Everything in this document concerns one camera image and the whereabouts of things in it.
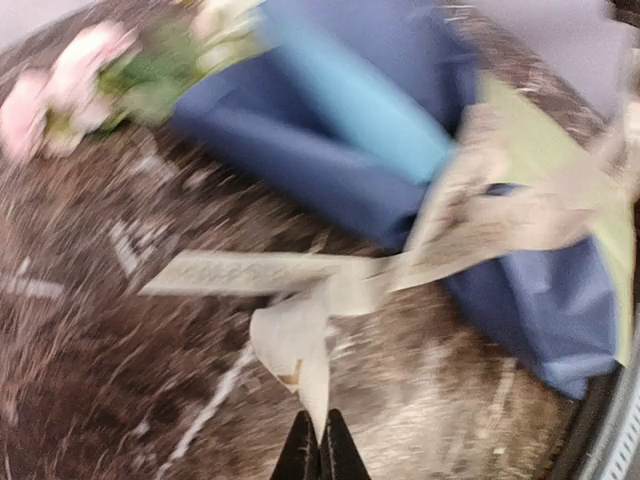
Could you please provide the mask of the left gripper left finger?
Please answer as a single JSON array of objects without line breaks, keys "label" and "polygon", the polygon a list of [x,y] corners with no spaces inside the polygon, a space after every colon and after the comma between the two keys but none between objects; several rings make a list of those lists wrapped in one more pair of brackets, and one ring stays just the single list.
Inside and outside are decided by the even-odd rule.
[{"label": "left gripper left finger", "polygon": [[314,426],[306,410],[299,411],[284,442],[271,480],[318,480],[320,454]]}]

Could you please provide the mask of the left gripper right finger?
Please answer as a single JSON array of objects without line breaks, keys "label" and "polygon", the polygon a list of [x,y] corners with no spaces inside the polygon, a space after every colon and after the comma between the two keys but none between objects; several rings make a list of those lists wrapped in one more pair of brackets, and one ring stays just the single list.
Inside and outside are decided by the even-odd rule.
[{"label": "left gripper right finger", "polygon": [[328,412],[320,446],[320,478],[323,480],[370,480],[342,413]]}]

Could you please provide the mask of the cream ribbon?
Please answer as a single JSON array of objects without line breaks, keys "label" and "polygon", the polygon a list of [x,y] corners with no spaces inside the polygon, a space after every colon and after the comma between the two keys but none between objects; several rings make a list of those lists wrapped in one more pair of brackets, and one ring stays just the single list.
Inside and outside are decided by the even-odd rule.
[{"label": "cream ribbon", "polygon": [[430,188],[400,254],[185,250],[142,293],[283,294],[282,302],[253,313],[250,341],[259,361],[298,395],[315,430],[322,432],[329,410],[325,328],[330,318],[367,315],[392,292],[511,252],[563,248],[590,232],[596,208],[579,208],[543,185],[489,195],[508,164],[501,120],[485,104],[471,107],[452,160]]}]

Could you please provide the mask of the light blue wrapping paper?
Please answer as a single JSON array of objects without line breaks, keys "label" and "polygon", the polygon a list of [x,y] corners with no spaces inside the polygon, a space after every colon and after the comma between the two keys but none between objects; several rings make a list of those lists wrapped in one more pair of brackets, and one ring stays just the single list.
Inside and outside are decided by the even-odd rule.
[{"label": "light blue wrapping paper", "polygon": [[[258,18],[268,50],[191,87],[171,123],[384,257],[400,254],[465,112],[484,104],[474,47],[434,6],[407,1],[268,1]],[[615,364],[617,293],[591,232],[437,281],[569,397]]]}]

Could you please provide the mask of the pink rose stem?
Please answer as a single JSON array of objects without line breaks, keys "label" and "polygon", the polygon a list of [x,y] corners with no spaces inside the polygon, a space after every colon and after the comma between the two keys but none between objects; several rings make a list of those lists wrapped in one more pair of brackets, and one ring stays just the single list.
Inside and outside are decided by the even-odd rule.
[{"label": "pink rose stem", "polygon": [[15,162],[70,155],[85,136],[132,120],[166,122],[203,74],[185,19],[152,29],[103,21],[81,30],[48,70],[16,79],[1,106],[1,151]]}]

